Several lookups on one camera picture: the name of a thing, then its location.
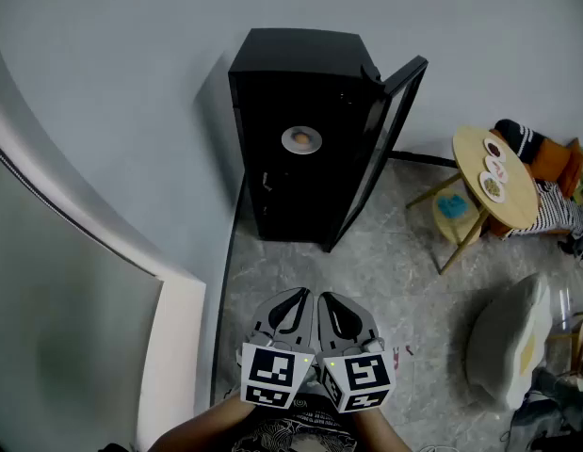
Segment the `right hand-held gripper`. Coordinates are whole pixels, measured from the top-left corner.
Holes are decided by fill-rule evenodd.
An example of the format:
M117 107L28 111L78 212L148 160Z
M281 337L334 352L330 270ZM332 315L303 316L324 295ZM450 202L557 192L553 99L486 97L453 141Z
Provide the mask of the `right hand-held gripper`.
M318 381L339 413L380 408L396 389L394 356L375 319L353 299L325 292L317 302Z

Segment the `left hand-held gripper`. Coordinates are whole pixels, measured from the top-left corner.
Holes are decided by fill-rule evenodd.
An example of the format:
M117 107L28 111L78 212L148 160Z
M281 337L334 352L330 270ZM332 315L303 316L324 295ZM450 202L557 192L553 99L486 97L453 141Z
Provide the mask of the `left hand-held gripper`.
M251 330L269 336L290 334L293 345L309 345L315 296L308 288L284 290L260 304ZM284 345L244 343L240 351L240 399L255 406L289 409L315 360L315 353Z

